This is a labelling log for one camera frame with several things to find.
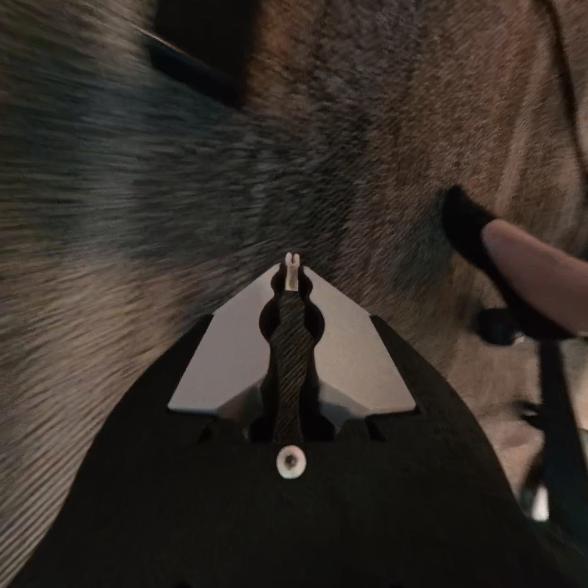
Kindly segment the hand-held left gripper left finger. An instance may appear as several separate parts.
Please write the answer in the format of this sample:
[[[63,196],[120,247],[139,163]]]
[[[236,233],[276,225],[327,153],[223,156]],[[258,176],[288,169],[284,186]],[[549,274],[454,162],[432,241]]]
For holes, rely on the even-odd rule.
[[[274,296],[270,267],[230,298],[212,320],[184,371],[168,409],[200,415],[262,415],[261,383],[270,363],[270,345],[259,319]]]

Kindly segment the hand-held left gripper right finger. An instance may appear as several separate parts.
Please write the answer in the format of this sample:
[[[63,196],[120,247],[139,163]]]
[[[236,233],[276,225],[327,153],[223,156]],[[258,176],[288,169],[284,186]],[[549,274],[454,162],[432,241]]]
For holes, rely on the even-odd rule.
[[[386,415],[416,408],[368,311],[310,268],[310,301],[325,322],[314,348],[322,415]]]

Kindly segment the dark object on carpet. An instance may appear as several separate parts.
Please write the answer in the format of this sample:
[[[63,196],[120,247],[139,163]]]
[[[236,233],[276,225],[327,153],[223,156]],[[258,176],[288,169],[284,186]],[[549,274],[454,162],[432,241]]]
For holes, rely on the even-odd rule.
[[[246,95],[259,1],[157,1],[143,33],[151,64],[224,106]]]

